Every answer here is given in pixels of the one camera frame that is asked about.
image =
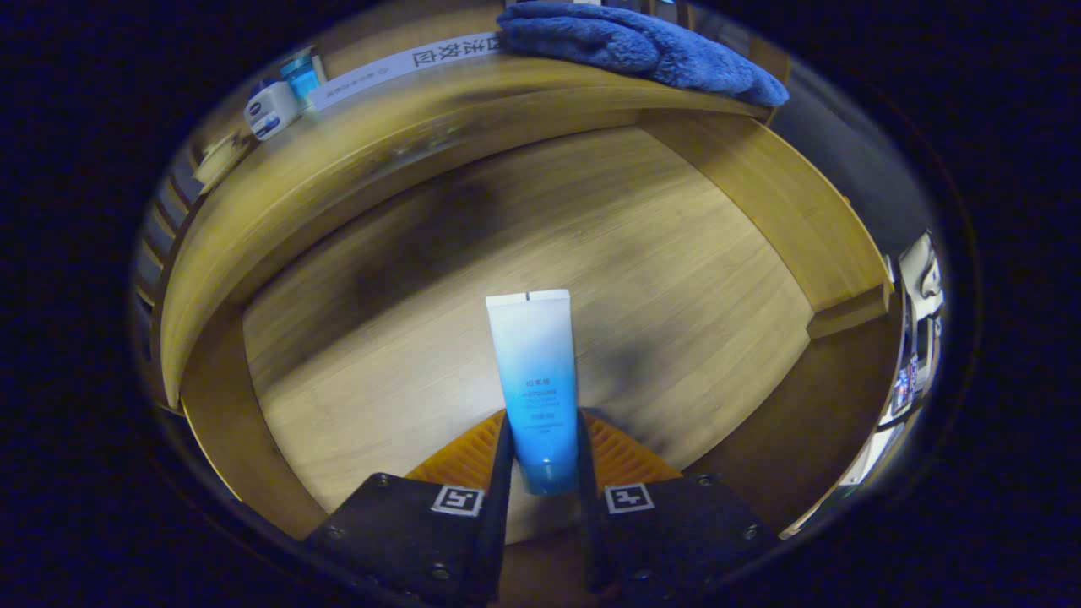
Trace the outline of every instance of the small container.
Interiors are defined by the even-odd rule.
[[[261,142],[277,135],[299,116],[301,106],[293,90],[273,78],[265,78],[252,88],[252,96],[244,108],[248,127]]]
[[[320,62],[319,55],[312,53],[312,49],[313,47],[308,47],[296,53],[290,61],[282,64],[279,70],[281,78],[293,89],[293,95],[296,96],[302,113],[313,109],[308,94],[326,81],[322,62]]]

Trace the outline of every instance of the screw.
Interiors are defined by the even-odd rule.
[[[451,571],[442,564],[433,564],[431,566],[431,578],[437,581],[446,581],[451,578]]]

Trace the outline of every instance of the white object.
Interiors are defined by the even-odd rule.
[[[250,143],[251,138],[241,137],[240,131],[233,131],[208,149],[192,175],[203,183],[199,194],[206,194],[224,180],[243,158]]]
[[[252,90],[244,119],[256,140],[273,137],[301,116],[301,105],[288,82],[263,80]]]
[[[897,261],[905,291],[912,299],[912,322],[933,315],[943,305],[942,277],[938,259],[931,243],[931,233],[924,233]]]
[[[401,53],[388,55],[328,81],[308,94],[316,109],[323,111],[365,89],[398,78],[411,71],[435,67],[459,60],[499,52],[499,38],[494,31],[483,31],[440,40]]]

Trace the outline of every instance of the white jar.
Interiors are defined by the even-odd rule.
[[[272,78],[261,80],[252,88],[244,107],[244,118],[255,138],[266,141],[293,123],[301,116],[301,105],[289,83]]]

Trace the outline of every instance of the wooden shelf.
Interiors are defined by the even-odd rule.
[[[502,408],[484,296],[549,288],[572,294],[579,405],[678,467],[750,415],[809,341],[811,308],[762,234],[638,128],[490,157],[343,227],[244,314],[266,423],[319,504],[409,472]],[[517,485],[511,497],[509,542],[573,515]]]
[[[747,213],[815,313],[872,291],[870,318],[885,314],[883,292],[891,293],[893,283],[875,241],[837,188],[788,143],[753,121],[712,113],[651,110],[642,128]],[[820,325],[843,316],[831,313],[831,322]]]
[[[344,222],[455,167],[632,122],[628,111],[642,108],[763,114],[728,97],[588,66],[489,55],[401,77],[321,121],[301,119],[261,145],[208,197],[181,246],[161,323],[171,401],[216,307],[227,299],[244,303]]]

